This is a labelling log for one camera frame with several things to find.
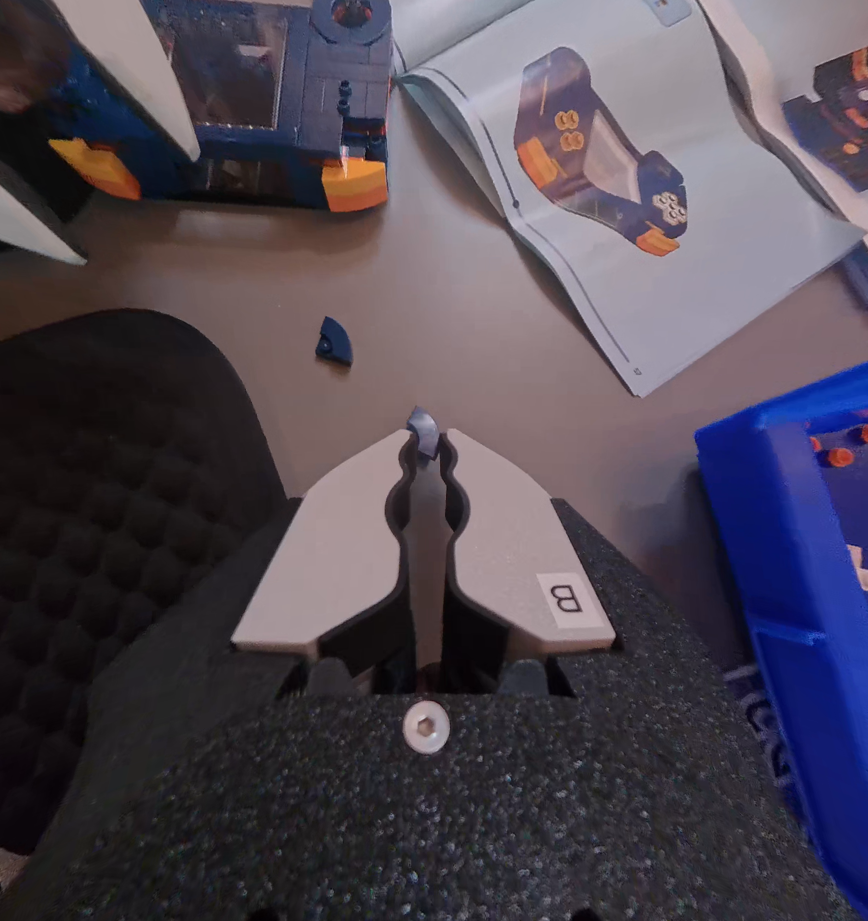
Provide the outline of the instruction booklet black board cover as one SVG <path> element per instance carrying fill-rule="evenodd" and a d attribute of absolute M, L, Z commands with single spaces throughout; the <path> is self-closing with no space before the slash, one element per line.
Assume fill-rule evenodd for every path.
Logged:
<path fill-rule="evenodd" d="M 862 229 L 842 264 L 868 307 L 868 1 L 700 6 L 762 140 Z"/>

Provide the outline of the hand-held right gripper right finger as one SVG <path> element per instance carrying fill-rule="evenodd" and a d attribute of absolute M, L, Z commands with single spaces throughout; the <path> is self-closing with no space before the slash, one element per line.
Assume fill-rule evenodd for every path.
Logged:
<path fill-rule="evenodd" d="M 441 438 L 453 534 L 447 582 L 463 639 L 498 657 L 609 650 L 612 623 L 551 496 L 532 476 L 457 428 Z"/>

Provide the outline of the blue plastic bin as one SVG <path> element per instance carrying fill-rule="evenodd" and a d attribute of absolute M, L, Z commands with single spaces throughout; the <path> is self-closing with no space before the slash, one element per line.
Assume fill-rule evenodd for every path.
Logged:
<path fill-rule="evenodd" d="M 698 465 L 812 844 L 868 919 L 868 362 L 697 430 Z M 829 467 L 828 449 L 853 464 Z"/>

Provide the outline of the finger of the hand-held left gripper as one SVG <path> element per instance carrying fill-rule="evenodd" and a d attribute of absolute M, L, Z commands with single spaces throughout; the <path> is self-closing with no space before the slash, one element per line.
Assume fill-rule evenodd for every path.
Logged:
<path fill-rule="evenodd" d="M 47 115 L 56 137 L 126 152 L 141 144 L 194 163 L 198 135 L 143 2 L 43 2 L 71 52 Z"/>
<path fill-rule="evenodd" d="M 44 198 L 1 160 L 0 242 L 71 265 L 87 262 L 68 227 Z"/>

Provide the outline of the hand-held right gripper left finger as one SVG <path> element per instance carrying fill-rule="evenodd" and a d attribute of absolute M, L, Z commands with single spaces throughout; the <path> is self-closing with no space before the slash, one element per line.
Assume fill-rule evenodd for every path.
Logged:
<path fill-rule="evenodd" d="M 405 527 L 413 433 L 372 444 L 302 498 L 232 635 L 240 651 L 386 659 L 413 647 Z"/>

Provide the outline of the dark blue toy brick console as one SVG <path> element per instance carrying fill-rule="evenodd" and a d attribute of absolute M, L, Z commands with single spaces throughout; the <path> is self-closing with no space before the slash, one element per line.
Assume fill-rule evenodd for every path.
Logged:
<path fill-rule="evenodd" d="M 143 2 L 186 99 L 194 163 L 49 144 L 92 187 L 139 201 L 358 213 L 388 199 L 389 2 Z"/>

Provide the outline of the dark blue quarter-round brick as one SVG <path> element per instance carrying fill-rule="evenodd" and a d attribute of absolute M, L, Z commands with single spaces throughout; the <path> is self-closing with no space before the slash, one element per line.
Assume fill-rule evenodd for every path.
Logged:
<path fill-rule="evenodd" d="M 426 465 L 436 460 L 440 451 L 440 429 L 432 414 L 416 405 L 406 420 L 406 428 L 417 439 L 418 462 Z"/>
<path fill-rule="evenodd" d="M 315 356 L 326 362 L 350 368 L 353 365 L 353 348 L 344 327 L 330 316 L 325 316 L 315 347 Z"/>

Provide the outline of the open instruction booklet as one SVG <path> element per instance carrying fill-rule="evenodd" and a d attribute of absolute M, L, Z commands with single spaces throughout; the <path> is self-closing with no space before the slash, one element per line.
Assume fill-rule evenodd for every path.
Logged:
<path fill-rule="evenodd" d="M 847 255 L 695 2 L 393 2 L 394 75 L 644 397 Z"/>

